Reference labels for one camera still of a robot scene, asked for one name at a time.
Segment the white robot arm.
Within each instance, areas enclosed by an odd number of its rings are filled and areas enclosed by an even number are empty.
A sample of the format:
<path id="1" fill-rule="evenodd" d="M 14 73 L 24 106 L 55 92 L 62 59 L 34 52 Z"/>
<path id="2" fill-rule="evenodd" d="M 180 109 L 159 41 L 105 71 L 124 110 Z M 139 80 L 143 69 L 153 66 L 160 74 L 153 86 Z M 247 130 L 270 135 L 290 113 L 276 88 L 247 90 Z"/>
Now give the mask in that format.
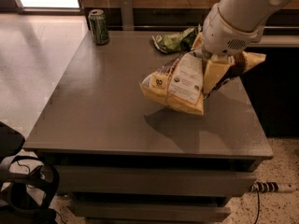
<path id="1" fill-rule="evenodd" d="M 220 0 L 212 7 L 192 45 L 203 55 L 204 95 L 265 61 L 245 48 L 261 40 L 268 18 L 290 1 Z"/>

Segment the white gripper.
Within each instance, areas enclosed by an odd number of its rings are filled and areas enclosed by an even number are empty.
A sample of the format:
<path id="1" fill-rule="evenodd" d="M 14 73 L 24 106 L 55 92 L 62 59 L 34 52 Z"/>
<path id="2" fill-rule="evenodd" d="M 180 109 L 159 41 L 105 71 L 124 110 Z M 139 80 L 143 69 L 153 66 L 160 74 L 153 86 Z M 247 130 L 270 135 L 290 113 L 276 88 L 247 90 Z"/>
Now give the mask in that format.
<path id="1" fill-rule="evenodd" d="M 252 32 L 243 32 L 230 25 L 221 15 L 219 5 L 215 4 L 208 13 L 203 31 L 194 39 L 192 49 L 202 44 L 212 54 L 236 55 L 241 53 L 251 42 L 259 42 L 264 25 L 259 25 Z M 230 68 L 227 60 L 209 59 L 204 65 L 204 93 L 210 93 Z"/>

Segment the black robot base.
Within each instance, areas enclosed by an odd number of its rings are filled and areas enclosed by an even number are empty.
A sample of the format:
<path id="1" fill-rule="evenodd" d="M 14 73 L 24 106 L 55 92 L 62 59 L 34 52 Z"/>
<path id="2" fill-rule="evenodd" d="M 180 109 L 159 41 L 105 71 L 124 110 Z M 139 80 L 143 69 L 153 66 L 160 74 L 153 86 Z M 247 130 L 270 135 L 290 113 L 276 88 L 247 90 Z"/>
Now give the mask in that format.
<path id="1" fill-rule="evenodd" d="M 36 157 L 19 156 L 24 136 L 0 122 L 0 224 L 58 224 L 56 211 L 50 203 L 56 194 L 60 177 L 48 162 Z M 26 174 L 10 170 L 20 161 L 38 161 L 39 165 Z"/>

